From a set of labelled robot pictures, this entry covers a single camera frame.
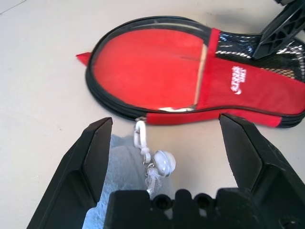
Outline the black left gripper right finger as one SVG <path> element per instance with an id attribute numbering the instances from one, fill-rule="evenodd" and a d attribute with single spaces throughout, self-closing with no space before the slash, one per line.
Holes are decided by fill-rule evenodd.
<path id="1" fill-rule="evenodd" d="M 242 118 L 221 114 L 227 158 L 239 188 L 251 192 L 269 229 L 305 227 L 305 185 L 283 154 Z"/>

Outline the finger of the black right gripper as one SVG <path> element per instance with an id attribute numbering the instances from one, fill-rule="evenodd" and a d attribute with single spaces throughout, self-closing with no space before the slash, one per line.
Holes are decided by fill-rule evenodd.
<path id="1" fill-rule="evenodd" d="M 284 9 L 265 27 L 253 59 L 261 59 L 283 49 L 305 29 L 305 1 L 277 0 Z"/>

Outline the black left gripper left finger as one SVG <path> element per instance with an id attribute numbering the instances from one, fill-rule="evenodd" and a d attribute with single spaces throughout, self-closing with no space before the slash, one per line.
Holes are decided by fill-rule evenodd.
<path id="1" fill-rule="evenodd" d="M 91 123 L 60 161 L 29 229 L 81 229 L 100 200 L 109 161 L 112 118 Z"/>

